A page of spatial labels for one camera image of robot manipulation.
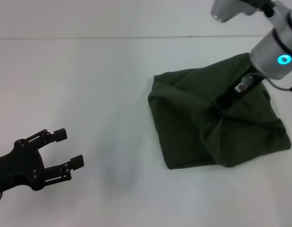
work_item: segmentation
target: white wall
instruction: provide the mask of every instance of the white wall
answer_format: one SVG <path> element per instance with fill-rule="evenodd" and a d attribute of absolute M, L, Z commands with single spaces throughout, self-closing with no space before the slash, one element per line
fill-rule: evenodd
<path fill-rule="evenodd" d="M 271 29 L 260 14 L 219 24 L 211 4 L 0 0 L 0 156 L 65 128 L 68 140 L 40 150 L 45 166 L 79 154 L 86 164 L 69 182 L 4 192 L 0 227 L 292 227 L 292 149 L 233 169 L 165 166 L 153 75 L 249 52 Z M 78 38 L 187 35 L 200 37 Z M 292 140 L 292 94 L 267 87 Z"/>

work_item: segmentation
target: dark green fabric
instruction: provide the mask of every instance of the dark green fabric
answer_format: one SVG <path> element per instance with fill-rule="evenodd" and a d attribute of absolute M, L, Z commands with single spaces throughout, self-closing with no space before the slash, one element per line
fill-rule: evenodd
<path fill-rule="evenodd" d="M 226 116 L 209 117 L 210 104 L 251 67 L 245 53 L 205 68 L 154 77 L 148 101 L 168 168 L 233 167 L 291 147 L 263 84 Z"/>

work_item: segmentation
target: blue led ring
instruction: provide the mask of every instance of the blue led ring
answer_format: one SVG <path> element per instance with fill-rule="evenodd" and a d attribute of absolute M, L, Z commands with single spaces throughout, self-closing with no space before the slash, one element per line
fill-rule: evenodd
<path fill-rule="evenodd" d="M 292 61 L 292 57 L 287 55 L 287 54 L 284 54 L 284 55 L 279 56 L 277 61 L 281 65 L 286 65 Z"/>

